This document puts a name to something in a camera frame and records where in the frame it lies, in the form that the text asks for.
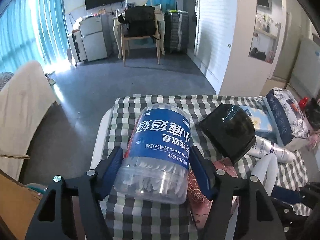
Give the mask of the white dressing table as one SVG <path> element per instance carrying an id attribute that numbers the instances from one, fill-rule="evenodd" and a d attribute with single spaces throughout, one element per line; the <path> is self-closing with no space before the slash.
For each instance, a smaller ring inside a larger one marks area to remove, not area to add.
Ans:
<path id="1" fill-rule="evenodd" d="M 161 5 L 154 5 L 155 7 L 155 19 L 158 22 L 158 27 L 159 27 L 159 32 L 160 32 L 160 49 L 162 52 L 162 55 L 165 55 L 165 50 L 164 50 L 164 37 L 165 37 L 165 20 L 164 20 L 164 15 L 165 13 L 162 12 L 162 7 Z M 113 17 L 113 33 L 114 33 L 114 38 L 116 40 L 116 44 L 118 47 L 118 59 L 121 59 L 121 38 L 120 38 L 120 27 L 121 23 L 118 22 L 117 17 Z"/>

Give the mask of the blue curtain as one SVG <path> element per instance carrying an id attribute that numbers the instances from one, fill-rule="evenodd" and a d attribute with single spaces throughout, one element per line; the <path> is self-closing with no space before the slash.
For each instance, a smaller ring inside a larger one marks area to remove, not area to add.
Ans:
<path id="1" fill-rule="evenodd" d="M 1 16 L 1 72 L 35 60 L 42 66 L 67 58 L 63 0 L 13 0 Z"/>

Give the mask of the clear jar blue label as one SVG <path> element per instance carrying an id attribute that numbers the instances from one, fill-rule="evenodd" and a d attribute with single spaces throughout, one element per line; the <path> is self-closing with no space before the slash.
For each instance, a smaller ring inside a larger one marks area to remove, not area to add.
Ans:
<path id="1" fill-rule="evenodd" d="M 187 198 L 190 119 L 166 103 L 145 107 L 133 129 L 114 189 L 122 194 L 166 204 Z"/>

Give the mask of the black glossy box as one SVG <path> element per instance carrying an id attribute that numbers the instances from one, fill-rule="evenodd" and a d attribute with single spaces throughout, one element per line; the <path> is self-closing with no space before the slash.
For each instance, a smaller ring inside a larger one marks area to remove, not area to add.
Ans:
<path id="1" fill-rule="evenodd" d="M 257 142 L 253 121 L 237 105 L 218 105 L 199 122 L 199 126 L 218 152 L 233 164 Z"/>

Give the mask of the white lotion tube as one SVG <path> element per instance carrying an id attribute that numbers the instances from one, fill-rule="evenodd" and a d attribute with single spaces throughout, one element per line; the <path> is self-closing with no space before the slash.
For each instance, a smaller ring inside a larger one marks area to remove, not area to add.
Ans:
<path id="1" fill-rule="evenodd" d="M 294 153 L 260 136 L 256 135 L 255 138 L 256 142 L 248 150 L 247 155 L 261 159 L 264 156 L 273 154 L 279 163 L 290 164 L 294 161 Z"/>

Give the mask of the bed with beige cover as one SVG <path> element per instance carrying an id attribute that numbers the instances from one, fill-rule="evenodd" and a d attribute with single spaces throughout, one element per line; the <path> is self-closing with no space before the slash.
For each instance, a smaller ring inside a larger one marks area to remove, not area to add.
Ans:
<path id="1" fill-rule="evenodd" d="M 50 107 L 58 103 L 42 66 L 20 66 L 1 90 L 1 171 L 18 180 L 29 145 Z"/>

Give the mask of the white foam tube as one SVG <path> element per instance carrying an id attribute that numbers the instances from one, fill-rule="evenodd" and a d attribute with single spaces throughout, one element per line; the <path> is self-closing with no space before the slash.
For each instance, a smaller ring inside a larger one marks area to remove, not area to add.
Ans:
<path id="1" fill-rule="evenodd" d="M 267 195 L 271 196 L 276 180 L 279 175 L 278 161 L 274 154 L 262 157 L 254 166 L 250 180 L 260 182 Z"/>

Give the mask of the white mini fridge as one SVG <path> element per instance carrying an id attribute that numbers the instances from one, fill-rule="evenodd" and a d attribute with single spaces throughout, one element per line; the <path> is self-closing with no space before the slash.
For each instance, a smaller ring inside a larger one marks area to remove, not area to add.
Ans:
<path id="1" fill-rule="evenodd" d="M 96 61 L 108 57 L 103 24 L 100 15 L 87 17 L 79 23 L 82 42 L 87 61 Z"/>

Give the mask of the black suitcase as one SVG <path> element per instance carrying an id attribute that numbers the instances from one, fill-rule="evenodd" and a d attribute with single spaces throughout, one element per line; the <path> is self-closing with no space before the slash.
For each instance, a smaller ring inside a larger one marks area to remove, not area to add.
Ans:
<path id="1" fill-rule="evenodd" d="M 167 52 L 188 50 L 189 14 L 183 10 L 167 10 L 165 13 L 164 48 Z"/>

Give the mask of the white drawer cabinet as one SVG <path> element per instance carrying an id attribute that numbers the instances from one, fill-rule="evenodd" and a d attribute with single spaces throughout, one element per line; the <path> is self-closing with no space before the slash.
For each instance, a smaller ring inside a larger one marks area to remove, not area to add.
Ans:
<path id="1" fill-rule="evenodd" d="M 87 55 L 80 29 L 73 30 L 72 33 L 68 35 L 68 41 L 75 66 L 80 62 L 86 61 Z"/>

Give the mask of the blue floral tissue pack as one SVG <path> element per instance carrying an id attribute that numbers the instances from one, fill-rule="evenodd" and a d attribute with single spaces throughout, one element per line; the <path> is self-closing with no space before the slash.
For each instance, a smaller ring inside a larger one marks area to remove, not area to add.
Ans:
<path id="1" fill-rule="evenodd" d="M 240 106 L 253 122 L 255 134 L 263 138 L 275 137 L 275 132 L 271 125 L 268 114 L 260 109 L 249 106 Z"/>

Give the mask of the cardboard box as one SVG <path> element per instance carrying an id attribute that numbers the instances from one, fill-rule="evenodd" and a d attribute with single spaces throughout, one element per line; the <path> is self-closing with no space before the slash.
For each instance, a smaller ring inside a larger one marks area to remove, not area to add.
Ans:
<path id="1" fill-rule="evenodd" d="M 31 219 L 47 187 L 21 184 L 7 171 L 21 167 L 23 160 L 1 157 L 1 239 L 25 239 Z"/>

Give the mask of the wooden chair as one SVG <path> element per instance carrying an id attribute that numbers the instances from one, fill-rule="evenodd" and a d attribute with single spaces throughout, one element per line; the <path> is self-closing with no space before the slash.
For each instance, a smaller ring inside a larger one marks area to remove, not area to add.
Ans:
<path id="1" fill-rule="evenodd" d="M 120 28 L 120 38 L 121 38 L 121 49 L 122 49 L 122 57 L 123 57 L 123 65 L 124 67 L 126 66 L 126 45 L 128 45 L 129 41 L 131 40 L 146 40 L 148 38 L 151 38 L 151 37 L 143 37 L 143 38 L 123 38 L 121 36 L 121 28 Z M 157 52 L 157 63 L 160 64 L 160 45 L 159 45 L 159 40 L 154 40 L 155 43 L 156 43 L 156 52 Z"/>

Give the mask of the black backpack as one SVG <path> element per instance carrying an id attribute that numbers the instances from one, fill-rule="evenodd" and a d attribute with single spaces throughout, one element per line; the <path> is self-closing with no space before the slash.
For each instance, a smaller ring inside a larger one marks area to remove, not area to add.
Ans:
<path id="1" fill-rule="evenodd" d="M 155 8 L 152 6 L 136 6 L 127 9 L 118 16 L 118 22 L 122 25 L 121 36 L 123 38 L 151 37 L 159 40 L 158 24 L 155 19 Z"/>

